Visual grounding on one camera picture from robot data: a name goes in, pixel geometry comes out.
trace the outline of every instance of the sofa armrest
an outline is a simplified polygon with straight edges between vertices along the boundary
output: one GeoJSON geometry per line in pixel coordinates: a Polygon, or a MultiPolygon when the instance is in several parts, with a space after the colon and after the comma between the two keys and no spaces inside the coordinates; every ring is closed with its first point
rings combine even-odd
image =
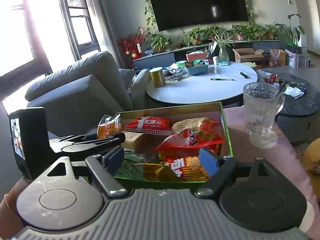
{"type": "Polygon", "coordinates": [[[151,75],[148,69],[143,69],[135,79],[132,85],[131,100],[134,110],[147,109],[148,95],[146,88],[151,80],[151,75]]]}
{"type": "Polygon", "coordinates": [[[28,107],[42,106],[48,131],[62,137],[85,134],[103,115],[114,116],[123,108],[93,75],[80,78],[32,100],[28,107]]]}

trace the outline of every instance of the gray ribbed surface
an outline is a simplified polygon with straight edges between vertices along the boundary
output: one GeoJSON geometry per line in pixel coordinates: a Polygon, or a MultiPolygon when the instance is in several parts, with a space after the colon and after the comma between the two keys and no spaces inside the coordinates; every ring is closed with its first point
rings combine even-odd
{"type": "Polygon", "coordinates": [[[25,229],[18,240],[301,240],[298,229],[277,234],[257,233],[229,221],[212,200],[190,190],[135,190],[113,200],[91,225],[77,232],[46,235],[25,229]]]}

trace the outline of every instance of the window frame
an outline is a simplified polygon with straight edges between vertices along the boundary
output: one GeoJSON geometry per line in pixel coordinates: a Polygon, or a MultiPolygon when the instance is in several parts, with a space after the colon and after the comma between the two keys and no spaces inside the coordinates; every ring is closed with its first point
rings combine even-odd
{"type": "Polygon", "coordinates": [[[68,1],[67,0],[60,0],[60,5],[61,5],[61,10],[62,10],[62,15],[65,21],[67,33],[69,36],[69,42],[71,49],[73,51],[73,55],[75,60],[80,60],[81,56],[83,54],[86,54],[88,52],[91,52],[93,50],[100,50],[100,46],[98,44],[96,35],[93,30],[92,22],[90,16],[71,16],[69,9],[85,9],[88,10],[88,5],[87,2],[85,1],[87,7],[73,7],[73,6],[68,6],[68,1]],[[84,44],[79,44],[77,41],[76,33],[73,28],[72,24],[72,18],[76,17],[84,17],[87,22],[88,30],[91,36],[92,41],[86,42],[84,44]]]}
{"type": "Polygon", "coordinates": [[[22,0],[22,2],[23,4],[12,7],[12,10],[23,11],[24,24],[34,59],[0,76],[0,101],[33,79],[43,74],[49,75],[52,73],[49,61],[36,32],[36,26],[32,19],[28,0],[22,0]]]}

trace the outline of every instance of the checkered pattern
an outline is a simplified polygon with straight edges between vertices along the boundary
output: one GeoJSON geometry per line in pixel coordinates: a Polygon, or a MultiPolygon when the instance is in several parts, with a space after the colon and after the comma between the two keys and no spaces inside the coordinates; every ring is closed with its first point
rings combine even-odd
{"type": "Polygon", "coordinates": [[[124,128],[126,132],[147,133],[155,135],[171,135],[171,131],[168,130],[152,130],[152,129],[136,129],[136,128],[124,128]]]}

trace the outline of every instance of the barcode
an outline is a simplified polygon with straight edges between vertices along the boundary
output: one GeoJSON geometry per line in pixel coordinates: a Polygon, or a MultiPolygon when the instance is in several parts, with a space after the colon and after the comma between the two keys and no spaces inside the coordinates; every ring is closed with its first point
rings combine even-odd
{"type": "Polygon", "coordinates": [[[152,123],[152,124],[154,124],[154,123],[156,123],[156,121],[155,121],[155,120],[146,120],[145,123],[152,123]]]}

